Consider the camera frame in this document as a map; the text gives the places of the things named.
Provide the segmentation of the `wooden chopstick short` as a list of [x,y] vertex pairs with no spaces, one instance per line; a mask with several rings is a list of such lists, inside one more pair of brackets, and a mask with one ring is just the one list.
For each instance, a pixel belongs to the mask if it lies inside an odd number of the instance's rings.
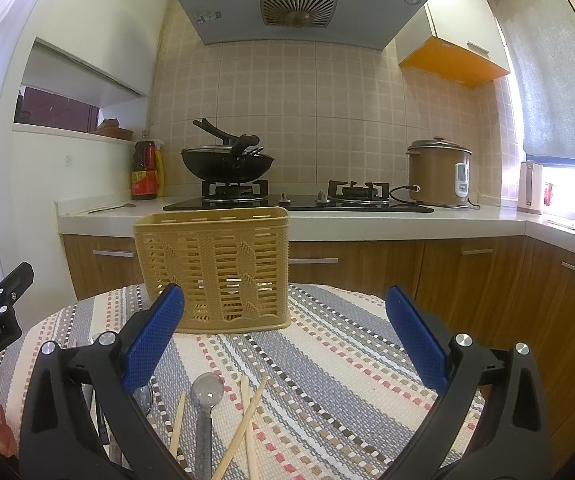
[[179,442],[181,436],[182,421],[184,420],[184,404],[186,404],[186,394],[181,393],[174,419],[173,432],[172,436],[170,437],[168,447],[170,454],[172,454],[175,458],[177,458],[179,455]]

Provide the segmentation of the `wooden base cabinets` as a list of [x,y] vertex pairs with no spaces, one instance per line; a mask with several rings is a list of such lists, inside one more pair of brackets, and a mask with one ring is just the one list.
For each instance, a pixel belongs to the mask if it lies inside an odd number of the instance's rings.
[[533,355],[547,404],[552,463],[575,453],[575,254],[528,236],[294,242],[289,289],[330,286],[380,298],[401,287],[452,333]]

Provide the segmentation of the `striped woven table mat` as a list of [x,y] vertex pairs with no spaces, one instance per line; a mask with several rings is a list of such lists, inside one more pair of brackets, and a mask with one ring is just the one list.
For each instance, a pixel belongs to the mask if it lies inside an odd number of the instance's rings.
[[[260,479],[374,479],[400,454],[436,400],[421,384],[389,324],[382,299],[330,286],[289,289],[291,324],[235,335],[178,334],[150,380],[146,416],[169,447],[186,394],[177,460],[192,471],[198,410],[190,389],[215,373],[224,395],[212,413],[213,457],[221,460],[245,409],[241,378],[253,396],[268,382],[253,418]],[[249,479],[245,442],[227,469]]]

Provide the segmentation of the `beige plastic utensil basket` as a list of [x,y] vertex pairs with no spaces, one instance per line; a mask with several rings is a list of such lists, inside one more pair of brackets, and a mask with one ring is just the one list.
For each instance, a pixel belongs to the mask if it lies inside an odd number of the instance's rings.
[[184,294],[178,332],[252,333],[291,324],[286,209],[167,211],[132,229],[149,298],[170,283]]

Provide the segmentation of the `black gas stove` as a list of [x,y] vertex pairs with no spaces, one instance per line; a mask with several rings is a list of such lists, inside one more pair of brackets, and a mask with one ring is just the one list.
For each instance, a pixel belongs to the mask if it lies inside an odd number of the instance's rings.
[[356,181],[327,182],[327,189],[316,195],[270,194],[267,180],[230,184],[202,182],[199,198],[164,206],[167,211],[282,207],[294,211],[381,211],[402,214],[432,214],[434,209],[408,200],[394,200],[388,183]]

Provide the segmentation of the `brown rice cooker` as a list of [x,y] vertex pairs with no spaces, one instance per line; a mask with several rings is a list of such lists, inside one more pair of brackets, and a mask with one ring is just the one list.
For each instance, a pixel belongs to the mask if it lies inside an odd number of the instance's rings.
[[473,156],[470,148],[443,138],[424,139],[413,141],[407,156],[411,200],[450,208],[467,204]]

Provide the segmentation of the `red sauce bottle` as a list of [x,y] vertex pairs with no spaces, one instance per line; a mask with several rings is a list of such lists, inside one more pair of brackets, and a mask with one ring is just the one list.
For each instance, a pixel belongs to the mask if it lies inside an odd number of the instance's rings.
[[158,160],[156,145],[151,140],[135,144],[130,173],[130,194],[133,200],[154,200],[158,197]]

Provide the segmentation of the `yellow bottle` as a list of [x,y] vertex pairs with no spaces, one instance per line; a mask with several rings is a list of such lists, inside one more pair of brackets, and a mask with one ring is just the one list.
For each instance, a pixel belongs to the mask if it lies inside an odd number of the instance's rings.
[[153,142],[155,144],[156,175],[158,176],[158,197],[163,197],[165,195],[165,168],[162,154],[164,142],[161,140],[154,140]]

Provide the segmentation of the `white kettle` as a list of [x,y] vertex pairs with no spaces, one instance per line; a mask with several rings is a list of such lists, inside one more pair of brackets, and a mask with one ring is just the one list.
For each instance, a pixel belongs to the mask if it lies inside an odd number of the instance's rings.
[[521,162],[519,170],[519,198],[517,199],[517,209],[530,214],[541,214],[541,207],[545,191],[543,190],[543,166],[525,160]]

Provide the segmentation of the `black wok with lid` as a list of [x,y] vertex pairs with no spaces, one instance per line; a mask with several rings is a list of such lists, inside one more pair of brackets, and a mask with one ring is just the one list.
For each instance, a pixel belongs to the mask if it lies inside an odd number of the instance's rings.
[[222,141],[219,145],[183,148],[184,165],[203,181],[242,184],[258,180],[271,168],[274,158],[264,152],[260,138],[254,134],[233,134],[213,125],[207,118],[193,120],[193,125]]

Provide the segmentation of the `window roller blind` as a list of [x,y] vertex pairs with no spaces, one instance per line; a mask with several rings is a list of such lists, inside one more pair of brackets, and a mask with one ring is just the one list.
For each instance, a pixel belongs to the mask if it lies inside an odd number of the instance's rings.
[[575,10],[569,0],[490,0],[519,85],[524,151],[575,164]]

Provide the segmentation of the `white orange wall cabinet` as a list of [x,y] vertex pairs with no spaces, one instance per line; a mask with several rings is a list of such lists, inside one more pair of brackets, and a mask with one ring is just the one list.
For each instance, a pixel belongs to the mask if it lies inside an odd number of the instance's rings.
[[487,0],[427,0],[395,42],[401,67],[424,70],[469,88],[510,73]]

